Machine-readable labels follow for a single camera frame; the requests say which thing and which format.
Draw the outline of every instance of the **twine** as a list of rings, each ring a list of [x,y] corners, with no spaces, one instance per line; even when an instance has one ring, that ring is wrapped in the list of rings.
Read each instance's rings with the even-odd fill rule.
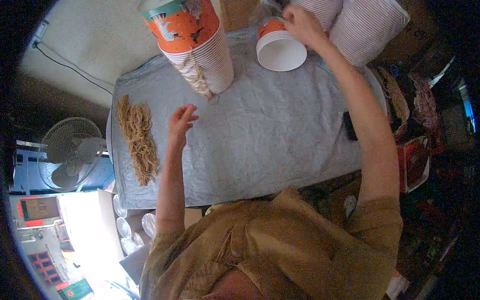
[[[190,47],[190,49],[190,52],[187,54],[182,63],[176,64],[172,61],[170,62],[175,67],[175,69],[177,69],[177,71],[179,71],[183,75],[183,78],[185,78],[185,80],[190,83],[195,92],[205,96],[207,98],[207,101],[210,101],[213,98],[212,91],[210,91],[210,89],[208,88],[202,70],[200,69],[197,60],[193,55],[193,48]],[[185,66],[190,60],[193,60],[193,65],[190,66],[185,73],[182,72],[183,68],[185,68]],[[192,70],[192,67],[195,68],[195,75],[188,74]]]

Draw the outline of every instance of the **power cord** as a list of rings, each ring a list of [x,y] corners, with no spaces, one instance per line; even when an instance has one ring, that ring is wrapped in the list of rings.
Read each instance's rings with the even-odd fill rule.
[[[94,83],[94,82],[91,81],[90,79],[86,78],[86,77],[83,76],[80,72],[78,72],[77,70],[75,70],[74,68],[72,68],[71,66],[64,65],[63,63],[60,63],[60,62],[54,60],[53,58],[51,58],[50,56],[48,56],[47,54],[45,54],[45,53],[42,51],[42,49],[40,49],[40,48],[38,47],[38,42],[37,42],[37,41],[35,41],[35,42],[33,43],[32,47],[33,47],[34,49],[37,49],[38,51],[40,51],[40,52],[41,52],[46,58],[48,58],[49,60],[51,60],[51,61],[59,64],[60,66],[67,67],[67,68],[69,68],[70,70],[75,71],[75,73],[77,73],[78,75],[82,76],[82,77],[83,77],[84,79],[86,79],[88,82],[90,82],[90,83],[92,83],[92,84],[95,84],[96,86],[98,86],[99,88],[105,90],[107,93],[109,93],[110,95],[113,96],[113,94],[112,94],[109,90],[107,90],[106,88],[102,87],[101,85],[98,85],[98,84]]]

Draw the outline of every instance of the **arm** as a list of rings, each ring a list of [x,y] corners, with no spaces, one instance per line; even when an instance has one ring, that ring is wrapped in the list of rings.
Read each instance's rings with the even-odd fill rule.
[[[322,56],[345,96],[361,149],[362,181],[358,205],[381,197],[398,200],[396,145],[388,120],[371,89],[327,39],[313,13],[299,6],[289,6],[284,17],[286,29]]]
[[[157,234],[185,230],[185,192],[183,188],[182,153],[187,144],[185,133],[193,127],[191,121],[197,109],[192,104],[178,108],[168,121],[167,153],[156,200]]]

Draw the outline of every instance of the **hand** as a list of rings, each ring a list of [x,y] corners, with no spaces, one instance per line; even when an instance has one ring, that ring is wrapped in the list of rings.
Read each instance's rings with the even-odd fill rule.
[[[291,4],[283,10],[283,18],[286,20],[285,29],[304,45],[315,48],[318,42],[328,41],[313,12]]]
[[[180,106],[168,120],[168,146],[183,150],[187,144],[185,134],[188,129],[193,127],[192,121],[198,120],[198,116],[193,116],[197,107],[193,104]]]

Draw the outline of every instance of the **fan grille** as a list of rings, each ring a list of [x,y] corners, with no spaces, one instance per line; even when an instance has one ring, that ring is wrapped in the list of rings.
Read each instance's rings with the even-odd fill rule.
[[[55,124],[42,140],[42,152],[38,156],[38,171],[43,182],[58,192],[70,192],[82,184],[94,170],[101,157],[101,149],[92,163],[83,165],[77,182],[69,187],[60,187],[52,181],[52,173],[62,164],[76,156],[83,139],[101,138],[98,127],[90,120],[80,117],[68,118]]]

